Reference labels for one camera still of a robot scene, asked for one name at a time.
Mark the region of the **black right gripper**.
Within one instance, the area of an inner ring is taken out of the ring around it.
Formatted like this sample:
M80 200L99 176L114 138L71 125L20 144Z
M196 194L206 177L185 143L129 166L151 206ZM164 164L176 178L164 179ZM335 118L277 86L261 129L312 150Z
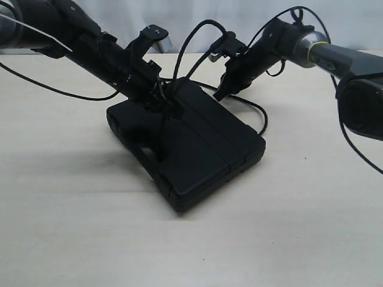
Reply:
M221 53L222 57L228 58L220 84L213 94L215 100L245 90L271 67L271 39L268 36L261 36L254 45L247 47L230 31L211 44L211 53Z

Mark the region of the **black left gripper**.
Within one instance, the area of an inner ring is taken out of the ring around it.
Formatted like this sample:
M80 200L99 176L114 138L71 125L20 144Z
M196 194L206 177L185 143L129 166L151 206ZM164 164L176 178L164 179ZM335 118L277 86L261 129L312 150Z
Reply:
M154 45L164 50L168 31L159 26L147 26L127 47L112 45L112 85L129 100L140 105L160 105L160 111L172 118L181 118L183 106L168 92L165 83L158 84L161 67L146 62L143 57Z

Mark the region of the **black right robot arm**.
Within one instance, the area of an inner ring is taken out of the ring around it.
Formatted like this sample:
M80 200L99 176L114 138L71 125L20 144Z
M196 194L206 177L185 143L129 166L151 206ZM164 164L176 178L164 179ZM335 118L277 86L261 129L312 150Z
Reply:
M382 140L382 57L331 44L311 25L273 19L254 45L230 57L214 97L248 88L280 60L337 78L341 122L357 135Z

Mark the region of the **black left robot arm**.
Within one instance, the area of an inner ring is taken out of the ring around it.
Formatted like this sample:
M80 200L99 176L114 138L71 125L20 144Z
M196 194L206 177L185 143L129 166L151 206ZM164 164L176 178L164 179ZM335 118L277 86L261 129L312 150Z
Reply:
M66 57L133 103L180 117L184 108L160 77L161 67L143 59L151 47L163 51L167 43L169 32L149 25L123 48L74 1L1 1L2 49Z

